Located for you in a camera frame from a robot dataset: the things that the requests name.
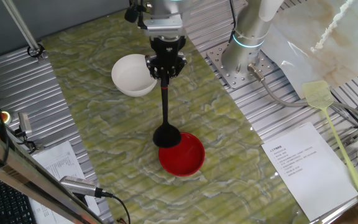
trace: white paper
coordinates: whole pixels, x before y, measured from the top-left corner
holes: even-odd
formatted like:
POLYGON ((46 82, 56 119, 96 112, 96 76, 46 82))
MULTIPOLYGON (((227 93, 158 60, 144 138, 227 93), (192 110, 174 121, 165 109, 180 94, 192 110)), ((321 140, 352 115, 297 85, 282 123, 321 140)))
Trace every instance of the white paper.
POLYGON ((262 147, 310 221, 358 195, 347 167, 311 123, 262 147))
MULTIPOLYGON (((74 150, 69 141, 64 142, 51 149, 44 150, 36 154, 34 159, 39 162, 50 174, 57 180, 68 175, 85 179, 81 170, 80 163, 77 161, 74 150)), ((94 197, 85 196, 86 203, 90 210, 99 215, 100 210, 94 197)), ((61 215, 51 211, 51 209, 41 205, 30 198, 35 220, 38 224, 70 224, 71 221, 63 218, 61 215)))

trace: paper sheet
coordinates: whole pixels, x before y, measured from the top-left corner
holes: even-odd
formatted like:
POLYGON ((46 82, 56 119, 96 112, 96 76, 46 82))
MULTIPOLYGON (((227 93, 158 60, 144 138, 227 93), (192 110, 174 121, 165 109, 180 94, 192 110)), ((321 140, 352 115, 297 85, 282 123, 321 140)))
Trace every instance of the paper sheet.
POLYGON ((358 0, 307 1, 278 12, 262 50, 300 98, 306 82, 347 83, 358 77, 358 0))
POLYGON ((311 123, 262 147, 310 221, 358 196, 347 167, 311 123))
MULTIPOLYGON (((80 167, 80 163, 77 161, 74 150, 71 147, 69 141, 36 154, 34 159, 39 162, 57 180, 60 180, 66 175, 85 179, 84 173, 80 167)), ((92 210, 95 214, 99 215, 100 210, 94 197, 86 196, 85 199, 89 209, 92 210)), ((71 221, 63 218, 61 215, 51 211, 51 209, 41 205, 31 198, 30 203, 34 212, 35 220, 38 224, 72 223, 71 221)))

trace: red bowl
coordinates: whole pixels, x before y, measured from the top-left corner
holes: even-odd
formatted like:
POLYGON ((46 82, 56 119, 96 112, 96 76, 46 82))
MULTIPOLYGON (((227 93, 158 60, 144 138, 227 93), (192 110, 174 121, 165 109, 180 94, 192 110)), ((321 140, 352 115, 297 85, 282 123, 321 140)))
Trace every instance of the red bowl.
POLYGON ((161 166, 170 174, 186 177, 197 172, 204 163, 205 150, 198 138, 189 133, 180 133, 177 146, 160 148, 158 158, 161 166))

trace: keyboard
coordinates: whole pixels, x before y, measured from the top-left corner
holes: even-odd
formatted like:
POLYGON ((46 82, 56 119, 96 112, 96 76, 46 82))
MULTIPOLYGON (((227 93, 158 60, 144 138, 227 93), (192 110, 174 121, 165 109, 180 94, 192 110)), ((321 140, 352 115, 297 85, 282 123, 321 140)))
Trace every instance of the keyboard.
POLYGON ((0 181, 0 224, 35 224, 29 198, 0 181))

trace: table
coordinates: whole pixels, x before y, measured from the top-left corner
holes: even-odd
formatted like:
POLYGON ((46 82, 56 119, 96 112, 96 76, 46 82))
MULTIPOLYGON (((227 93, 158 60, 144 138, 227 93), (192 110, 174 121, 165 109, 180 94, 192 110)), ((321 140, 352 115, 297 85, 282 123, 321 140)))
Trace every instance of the table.
MULTIPOLYGON (((171 81, 170 122, 197 136, 204 165, 189 177, 167 173, 152 134, 162 122, 160 90, 132 98, 111 81, 129 54, 153 54, 148 38, 115 13, 43 40, 101 185, 123 199, 133 223, 305 223, 226 90, 189 41, 188 65, 171 81)), ((125 217, 109 200, 112 215, 125 217)))

